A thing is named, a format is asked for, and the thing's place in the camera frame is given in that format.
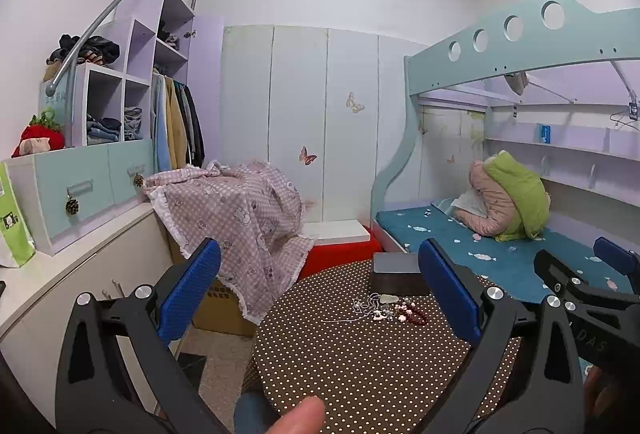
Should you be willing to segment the person's left hand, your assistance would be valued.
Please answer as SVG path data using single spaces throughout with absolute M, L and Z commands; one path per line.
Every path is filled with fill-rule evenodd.
M 280 417 L 267 434 L 319 434 L 326 420 L 326 406 L 317 396 L 308 396 Z

